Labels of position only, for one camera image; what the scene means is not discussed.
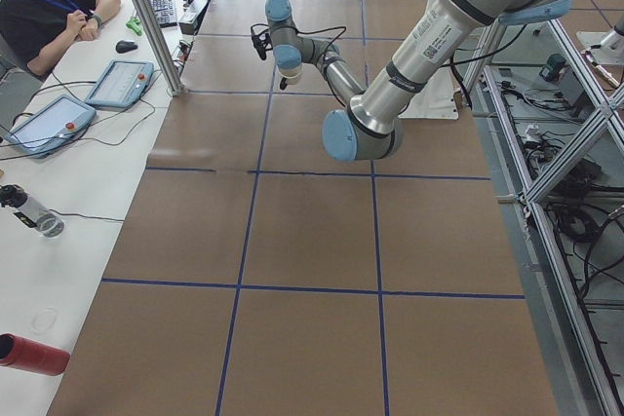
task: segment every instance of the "computer keyboard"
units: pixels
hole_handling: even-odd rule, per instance
[[[176,0],[149,0],[161,28],[177,25]]]

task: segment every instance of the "black cable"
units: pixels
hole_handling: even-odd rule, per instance
[[[583,296],[582,297],[586,297],[587,294],[589,293],[589,289],[590,289],[590,285],[592,283],[592,280],[597,277],[598,275],[607,275],[608,277],[610,277],[612,280],[618,282],[618,283],[622,283],[624,284],[624,281],[620,280],[617,277],[614,277],[613,275],[610,275],[607,273],[607,271],[611,270],[612,268],[617,267],[618,265],[622,264],[624,262],[624,255],[622,255],[620,258],[618,258],[617,260],[615,260],[613,263],[611,263],[610,265],[604,267],[604,268],[597,268],[595,266],[592,265],[592,267],[594,268],[594,273],[592,273],[589,278],[586,281],[586,287],[585,284],[583,285],[583,288],[581,289],[583,291]]]
[[[617,194],[624,193],[624,187],[609,187],[606,185],[591,184],[591,188],[596,192],[613,192]]]
[[[455,52],[453,52],[450,56],[450,59],[448,60],[448,65],[450,66],[450,73],[452,73],[452,76],[455,77],[455,80],[457,80],[457,83],[459,83],[459,88],[461,88],[461,92],[466,98],[466,103],[468,104],[468,107],[472,109],[472,99],[470,97],[470,93],[468,93],[468,89],[466,89],[466,86],[464,85],[464,77],[461,76],[459,70],[457,70],[456,67],[457,64],[455,62]]]
[[[543,110],[546,110],[546,111],[564,112],[564,111],[569,111],[570,109],[573,108],[573,106],[570,106],[570,105],[568,105],[568,106],[561,106],[561,107],[552,107],[552,106],[549,106],[547,104],[542,104],[543,102],[558,102],[558,101],[555,101],[555,100],[538,100],[538,99],[530,98],[530,97],[526,96],[525,93],[518,92],[516,90],[511,90],[510,88],[506,88],[506,87],[503,87],[500,92],[501,92],[502,95],[512,95],[516,99],[519,99],[520,101],[528,104],[529,106],[533,106],[533,107],[536,107],[538,109],[543,109]]]
[[[565,269],[567,271],[567,274],[568,274],[568,276],[572,280],[574,280],[574,274],[573,274],[573,272],[572,272],[572,270],[570,268],[569,262],[567,261],[568,254],[566,253],[566,250],[564,249],[564,245],[563,245],[561,236],[559,235],[559,232],[557,231],[557,229],[554,226],[553,226],[553,231],[552,232],[553,232],[553,236],[555,238],[555,242],[557,243],[557,247],[559,248],[559,251],[561,252],[562,257],[565,260],[564,266],[565,266]],[[617,394],[617,386],[616,386],[615,381],[613,379],[613,376],[615,374],[614,374],[614,372],[611,371],[611,369],[609,367],[609,364],[608,364],[608,362],[607,362],[607,360],[605,358],[605,353],[603,351],[603,344],[604,344],[604,342],[599,339],[598,334],[596,333],[596,330],[595,330],[594,325],[592,323],[592,318],[590,316],[590,313],[587,310],[587,306],[586,306],[584,300],[580,297],[580,292],[579,292],[578,285],[576,284],[576,282],[572,281],[571,282],[571,286],[572,286],[572,289],[574,290],[574,293],[576,294],[576,297],[578,299],[578,305],[579,305],[580,311],[581,311],[581,313],[583,315],[583,318],[584,318],[585,322],[588,325],[588,330],[590,332],[592,341],[594,342],[595,347],[596,347],[596,353],[597,353],[597,356],[598,356],[598,360],[599,360],[599,362],[601,363],[601,366],[604,369],[604,375],[606,376],[606,379],[607,379],[611,389],[615,392],[615,394]],[[618,402],[618,407],[620,408],[620,410],[624,410],[624,407],[622,407],[621,401],[618,400],[617,402]]]
[[[549,133],[550,135],[556,135],[556,136],[575,136],[576,133],[555,133],[552,131],[546,131],[543,133],[543,135],[545,135],[546,133]]]
[[[45,90],[50,90],[52,88],[66,87],[67,85],[94,85],[95,83],[97,83],[95,80],[77,80],[77,81],[73,81],[73,82],[55,83],[54,85],[49,85],[47,87],[40,88],[39,90],[37,90],[35,93],[33,93],[30,96],[30,99],[28,101],[32,100],[34,97],[39,95],[41,92],[44,92]]]
[[[55,209],[51,209],[48,208],[49,211],[52,211],[56,214],[59,214],[60,216],[78,216],[81,218],[85,218],[85,219],[98,219],[98,220],[102,220],[102,221],[114,221],[116,223],[123,223],[124,220],[123,219],[119,219],[119,218],[107,218],[105,216],[89,216],[87,214],[81,214],[81,213],[63,213],[60,211],[56,211]]]
[[[322,61],[323,61],[323,63],[325,63],[325,60],[326,60],[326,54],[328,53],[328,50],[330,49],[330,47],[332,46],[332,44],[333,44],[335,41],[337,41],[337,40],[338,40],[338,38],[340,38],[340,36],[342,36],[342,35],[345,33],[345,31],[347,30],[347,27],[346,27],[346,26],[335,26],[334,28],[330,28],[330,29],[336,30],[336,29],[338,29],[338,28],[340,28],[340,29],[341,29],[341,31],[340,31],[340,32],[339,32],[336,36],[334,36],[334,37],[333,37],[333,39],[332,39],[331,41],[329,41],[329,42],[328,42],[328,44],[325,46],[325,49],[323,50],[323,55],[322,55]],[[345,103],[343,103],[343,102],[340,100],[340,98],[338,97],[338,95],[335,93],[335,90],[333,89],[333,86],[332,86],[332,82],[331,82],[331,80],[329,80],[329,79],[327,78],[327,76],[325,76],[325,81],[328,83],[328,87],[330,87],[331,95],[333,95],[333,98],[334,98],[336,101],[338,101],[338,103],[339,103],[342,107],[346,107],[346,104],[345,104]]]
[[[154,85],[154,83],[158,80],[158,78],[160,77],[160,75],[156,75],[156,76],[152,76],[152,81],[151,83],[145,87],[145,90],[143,91],[143,93],[141,95],[145,95],[145,93],[147,93],[147,91],[149,91],[151,89],[151,87]],[[113,117],[118,116],[119,114],[122,114],[124,112],[126,112],[128,109],[130,109],[130,107],[127,107],[126,109],[119,111],[111,116],[108,116],[100,121],[94,122],[94,123],[90,123],[87,126],[85,126],[85,128],[83,130],[81,130],[81,135],[78,137],[72,137],[72,138],[63,138],[63,137],[59,137],[59,136],[50,136],[50,137],[45,137],[45,138],[38,138],[36,140],[32,140],[32,141],[26,141],[26,142],[19,142],[19,143],[10,143],[10,144],[6,144],[6,145],[0,145],[0,148],[5,148],[5,147],[10,147],[10,146],[18,146],[18,145],[24,145],[25,143],[34,143],[37,141],[43,141],[43,140],[50,140],[53,138],[59,138],[59,139],[66,139],[67,141],[64,143],[61,143],[57,148],[55,148],[54,151],[58,151],[60,148],[63,148],[67,145],[69,145],[70,143],[73,143],[74,141],[79,141],[79,140],[93,140],[93,141],[97,141],[98,143],[102,143],[104,145],[108,145],[108,146],[118,146],[121,145],[124,141],[126,141],[126,139],[130,136],[130,134],[132,133],[132,131],[143,121],[145,121],[147,118],[149,118],[150,116],[152,116],[155,112],[156,112],[156,107],[154,107],[151,103],[145,101],[142,98],[138,99],[141,102],[144,102],[145,104],[147,104],[148,106],[150,106],[152,108],[152,111],[147,114],[146,116],[144,116],[143,118],[141,118],[138,122],[136,122],[128,131],[128,133],[126,133],[126,136],[124,136],[121,141],[117,142],[117,143],[110,143],[107,141],[103,141],[103,140],[99,140],[98,138],[85,138],[84,135],[87,132],[87,130],[89,128],[91,128],[92,126],[95,126],[97,124],[101,124],[102,122],[108,120],[108,119],[112,119]],[[24,155],[18,155],[18,156],[12,156],[12,157],[7,157],[7,158],[0,158],[0,161],[10,161],[10,160],[17,160],[20,158],[32,158],[32,157],[36,157],[39,155],[46,155],[50,153],[49,151],[41,151],[41,152],[35,152],[35,153],[30,153],[30,154],[24,154]]]
[[[596,239],[590,244],[590,246],[587,249],[587,253],[585,254],[585,260],[584,260],[584,264],[583,264],[583,280],[584,283],[581,286],[579,293],[580,293],[580,297],[585,298],[587,296],[587,294],[589,293],[589,289],[590,289],[590,285],[591,285],[591,280],[590,280],[590,273],[589,273],[589,268],[590,268],[590,263],[589,260],[592,256],[592,253],[594,251],[594,248],[596,247],[596,245],[598,244],[598,241],[600,240],[601,236],[603,235],[603,233],[605,232],[605,229],[607,228],[607,226],[609,224],[611,224],[612,222],[616,221],[620,216],[616,216],[613,218],[608,218],[600,227],[599,229],[599,234],[596,237]],[[612,264],[611,266],[609,266],[607,269],[613,268],[616,265],[619,265],[621,263],[621,261],[624,260],[624,257],[621,259],[618,259],[614,264]]]
[[[20,117],[30,117],[32,115],[32,112],[20,112],[16,117],[13,118],[13,122],[11,123],[11,125],[14,126]]]
[[[143,121],[147,120],[149,117],[154,115],[154,113],[156,112],[156,107],[154,107],[154,105],[152,105],[150,102],[147,102],[147,101],[145,101],[144,99],[141,99],[141,98],[139,99],[139,101],[144,102],[145,104],[147,104],[149,107],[152,108],[152,110],[149,112],[149,114],[147,114],[146,116],[144,116],[141,119],[139,119],[138,122],[136,122],[130,128],[130,130],[126,133],[126,135],[121,140],[119,140],[118,142],[111,143],[109,141],[104,141],[104,140],[100,140],[99,138],[92,138],[92,137],[79,138],[79,139],[82,139],[83,141],[96,141],[96,142],[101,143],[102,145],[106,145],[106,146],[119,146],[119,145],[121,145],[124,141],[126,141],[128,139],[130,134],[133,132],[134,129],[136,129],[138,127],[138,125],[140,123],[142,123]]]
[[[598,223],[587,211],[579,207],[559,207],[554,209],[554,213],[559,230],[577,243],[592,243],[600,235]],[[582,224],[582,231],[577,229],[577,221]]]
[[[60,86],[62,86],[63,88],[65,88],[65,90],[66,90],[66,91],[67,91],[70,95],[74,96],[74,97],[75,97],[76,99],[78,99],[79,101],[81,101],[81,100],[82,100],[82,99],[80,99],[77,95],[75,95],[75,94],[73,93],[73,91],[72,91],[72,90],[70,90],[70,89],[69,89],[69,88],[65,85],[65,83],[64,83],[64,82],[62,82],[62,81],[60,80],[60,78],[59,78],[59,77],[55,74],[55,71],[54,71],[54,70],[53,70],[52,72],[50,72],[50,74],[51,74],[53,77],[55,77],[55,79],[58,81],[58,84],[59,84]]]
[[[466,60],[460,60],[459,62],[455,62],[454,65],[463,65],[464,63],[470,63],[470,62],[475,62],[477,60],[481,60],[482,58],[488,58],[488,57],[492,57],[497,55],[498,53],[506,50],[507,48],[509,48],[512,44],[514,44],[516,42],[516,40],[518,38],[520,38],[520,35],[523,34],[523,32],[525,31],[525,29],[527,29],[526,25],[523,25],[522,28],[520,28],[520,31],[518,31],[518,34],[516,34],[516,36],[514,36],[511,41],[509,41],[505,46],[503,46],[502,48],[497,49],[496,51],[493,51],[489,54],[485,54],[483,56],[479,56],[479,57],[473,57],[473,58],[468,58]],[[444,65],[442,65],[442,67],[450,67],[449,63],[445,63]]]

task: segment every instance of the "aluminum frame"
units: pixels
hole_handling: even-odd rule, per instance
[[[604,414],[607,416],[620,416],[617,396],[613,393],[599,358],[600,350],[596,348],[590,327],[583,311],[576,301],[576,294],[567,273],[566,262],[561,255],[557,241],[552,233],[550,220],[543,207],[539,204],[541,200],[540,197],[548,195],[548,187],[550,187],[551,184],[557,184],[559,180],[566,176],[567,165],[572,164],[575,160],[583,158],[583,152],[588,147],[587,142],[597,140],[604,134],[606,131],[606,119],[599,110],[595,111],[586,122],[586,125],[583,126],[583,129],[574,136],[575,138],[578,137],[579,142],[582,142],[582,144],[579,143],[578,145],[573,145],[573,147],[567,145],[564,151],[561,152],[566,153],[565,161],[561,162],[559,165],[550,167],[549,170],[546,171],[548,174],[544,174],[543,177],[538,177],[532,181],[528,174],[522,149],[515,138],[513,124],[507,116],[507,109],[501,94],[498,92],[496,80],[489,65],[484,68],[483,74],[505,139],[512,153],[514,165],[523,185],[526,209],[533,216],[542,244],[548,253],[549,264],[555,275],[561,297],[564,301],[565,310],[572,323],[574,334],[581,353],[583,354],[583,358],[585,359],[588,371],[593,379],[593,384],[600,398]]]
[[[167,42],[165,41],[163,32],[160,29],[158,20],[154,15],[151,4],[149,3],[149,0],[132,1],[140,17],[141,25],[145,30],[147,40],[149,41],[162,73],[169,84],[172,95],[179,95],[184,90],[184,86],[180,81],[176,65],[171,57],[169,48],[167,47]]]

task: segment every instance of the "red bottle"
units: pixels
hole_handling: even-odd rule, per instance
[[[21,336],[0,335],[0,365],[46,375],[59,375],[67,367],[69,353]]]

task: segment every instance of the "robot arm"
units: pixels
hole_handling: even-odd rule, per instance
[[[503,24],[554,19],[570,6],[571,0],[429,0],[427,12],[367,89],[333,44],[297,34],[288,0],[268,0],[265,10],[282,85],[296,83],[302,63],[317,67],[345,104],[326,117],[324,146],[337,160],[353,161],[384,158],[399,148],[399,114],[475,28],[496,19]],[[253,39],[260,53],[257,36]]]

